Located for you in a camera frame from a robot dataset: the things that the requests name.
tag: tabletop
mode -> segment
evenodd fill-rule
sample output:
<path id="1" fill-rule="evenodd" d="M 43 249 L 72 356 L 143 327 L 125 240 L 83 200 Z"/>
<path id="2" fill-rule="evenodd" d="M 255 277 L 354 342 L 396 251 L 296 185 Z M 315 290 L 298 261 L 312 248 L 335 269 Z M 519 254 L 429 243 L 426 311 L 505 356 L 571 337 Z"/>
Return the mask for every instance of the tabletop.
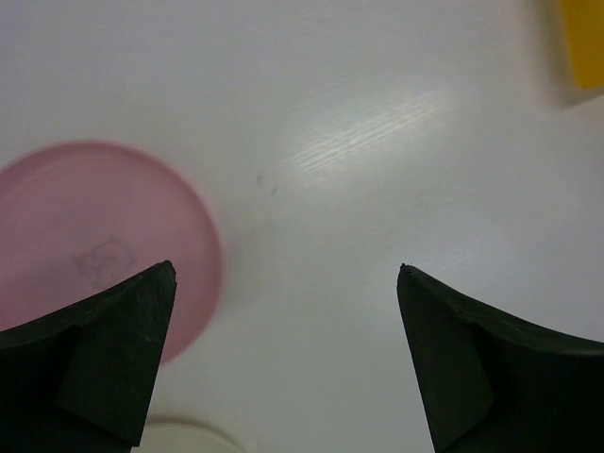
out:
<path id="1" fill-rule="evenodd" d="M 433 451 L 402 262 L 604 341 L 604 99 L 544 4 L 2 2 L 0 164 L 133 145 L 220 229 L 222 303 L 152 416 L 249 453 Z"/>

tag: white surface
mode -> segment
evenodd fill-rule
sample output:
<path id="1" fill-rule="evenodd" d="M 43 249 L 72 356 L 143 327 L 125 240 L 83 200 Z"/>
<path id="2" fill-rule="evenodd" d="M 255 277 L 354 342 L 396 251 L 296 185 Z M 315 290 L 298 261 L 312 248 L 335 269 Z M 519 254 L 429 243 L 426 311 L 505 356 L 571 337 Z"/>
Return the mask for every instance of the white surface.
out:
<path id="1" fill-rule="evenodd" d="M 558 102 L 533 3 L 2 2 L 1 163 L 132 144 L 223 233 L 223 305 L 152 413 L 250 453 L 431 451 L 401 261 L 604 340 L 604 99 Z"/>
<path id="2" fill-rule="evenodd" d="M 243 453 L 229 439 L 206 428 L 173 423 L 144 427 L 141 446 L 132 453 Z"/>

